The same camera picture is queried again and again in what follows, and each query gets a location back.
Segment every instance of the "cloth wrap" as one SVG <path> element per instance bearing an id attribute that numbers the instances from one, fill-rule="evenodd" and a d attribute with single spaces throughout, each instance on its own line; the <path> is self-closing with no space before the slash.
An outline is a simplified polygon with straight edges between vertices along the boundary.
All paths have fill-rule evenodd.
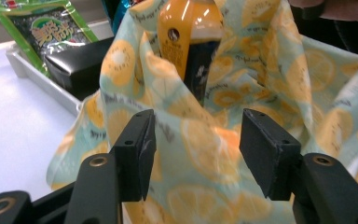
<path id="1" fill-rule="evenodd" d="M 50 163 L 54 189 L 75 181 L 85 158 L 107 152 L 131 116 L 149 108 L 158 150 L 147 200 L 125 203 L 132 223 L 295 222 L 289 202 L 264 198 L 242 158 L 244 108 L 272 117 L 302 154 L 339 159 L 358 181 L 358 55 L 300 35 L 286 1 L 216 0 L 225 32 L 202 107 L 158 55 L 164 3 L 146 0 L 125 15 L 100 90 Z"/>

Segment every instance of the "plastic packaging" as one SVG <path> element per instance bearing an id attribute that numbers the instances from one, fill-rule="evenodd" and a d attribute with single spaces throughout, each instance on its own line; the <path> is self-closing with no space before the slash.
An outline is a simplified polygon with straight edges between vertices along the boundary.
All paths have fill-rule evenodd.
<path id="1" fill-rule="evenodd" d="M 213 0 L 171 0 L 158 17 L 161 56 L 173 63 L 202 104 L 213 53 L 223 35 L 223 18 Z"/>
<path id="2" fill-rule="evenodd" d="M 0 22 L 45 75 L 46 54 L 98 40 L 67 0 L 0 0 Z"/>

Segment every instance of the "green package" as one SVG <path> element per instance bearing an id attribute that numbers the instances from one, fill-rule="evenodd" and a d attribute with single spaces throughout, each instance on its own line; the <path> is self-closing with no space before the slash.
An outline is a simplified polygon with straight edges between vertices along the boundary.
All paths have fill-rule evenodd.
<path id="1" fill-rule="evenodd" d="M 47 76 L 45 55 L 98 40 L 67 0 L 0 0 L 0 22 Z"/>

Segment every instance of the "snack bag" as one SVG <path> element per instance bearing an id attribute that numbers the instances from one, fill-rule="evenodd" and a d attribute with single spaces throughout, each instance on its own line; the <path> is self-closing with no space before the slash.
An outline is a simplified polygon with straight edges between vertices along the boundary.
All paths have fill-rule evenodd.
<path id="1" fill-rule="evenodd" d="M 46 54 L 98 40 L 67 0 L 0 0 L 0 22 L 45 75 Z"/>
<path id="2" fill-rule="evenodd" d="M 244 108 L 261 111 L 302 144 L 338 158 L 358 181 L 358 55 L 298 33 L 285 0 L 217 0 L 225 32 L 204 106 L 158 56 L 164 1 L 124 17 L 101 70 L 48 168 L 59 188 L 82 160 L 107 152 L 131 116 L 156 114 L 157 152 L 145 202 L 125 203 L 132 223 L 295 223 L 289 202 L 265 199 L 239 150 Z"/>

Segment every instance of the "black box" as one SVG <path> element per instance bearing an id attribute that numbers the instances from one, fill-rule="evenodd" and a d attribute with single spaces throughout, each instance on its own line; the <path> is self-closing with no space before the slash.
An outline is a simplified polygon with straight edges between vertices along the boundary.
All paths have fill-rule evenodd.
<path id="1" fill-rule="evenodd" d="M 113 37 L 45 57 L 51 78 L 58 85 L 84 100 L 100 88 L 101 65 Z"/>

